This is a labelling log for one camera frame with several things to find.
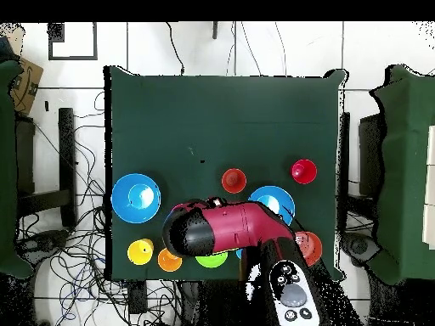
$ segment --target orange cup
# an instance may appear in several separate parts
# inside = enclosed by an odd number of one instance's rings
[[[171,273],[177,271],[181,267],[183,259],[174,256],[165,248],[157,256],[157,262],[162,270]]]

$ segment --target black stand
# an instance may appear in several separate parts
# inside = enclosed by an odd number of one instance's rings
[[[33,128],[35,126],[29,118],[18,117],[17,121],[26,121]],[[25,168],[20,169],[19,163],[19,178],[22,178],[24,173]],[[59,109],[59,190],[21,195],[18,198],[18,217],[56,207],[60,207],[64,227],[73,228],[77,225],[74,115],[71,108]]]

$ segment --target dark green cloth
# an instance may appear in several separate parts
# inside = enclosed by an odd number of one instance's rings
[[[15,253],[14,239],[18,229],[17,219],[17,158],[15,147],[14,102],[9,95],[12,80],[23,69],[17,61],[0,64],[0,154],[2,154],[2,176],[0,176],[0,273],[16,278],[27,278],[33,274],[31,265]]]
[[[435,125],[435,78],[402,65],[373,92],[385,115],[382,143],[385,182],[377,210],[377,240],[384,249],[369,265],[387,284],[404,278],[435,278],[435,250],[422,242],[429,126]]]
[[[186,200],[247,200],[264,185],[290,193],[296,218],[319,235],[325,265],[334,272],[338,86],[344,70],[326,78],[131,76],[116,67],[110,74],[112,186],[138,172],[153,178],[161,191],[161,208],[146,223],[130,224],[113,212],[113,279],[238,278],[234,251],[216,269],[187,258],[176,272],[162,271],[157,264],[164,247],[162,225],[169,211]],[[296,183],[289,174],[299,159],[311,159],[318,167],[309,185]],[[221,177],[230,167],[246,174],[247,185],[239,194],[222,187]],[[153,241],[154,255],[148,264],[136,266],[128,260],[127,248],[142,238]]]

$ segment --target yellow cup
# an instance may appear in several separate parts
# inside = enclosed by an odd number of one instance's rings
[[[145,265],[153,256],[154,245],[150,239],[136,240],[128,246],[127,256],[134,265]]]

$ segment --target cardboard box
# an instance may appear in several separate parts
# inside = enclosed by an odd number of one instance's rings
[[[15,111],[22,115],[29,115],[33,100],[37,95],[43,68],[24,58],[21,58],[20,65],[24,71],[15,77],[10,95],[14,100]]]

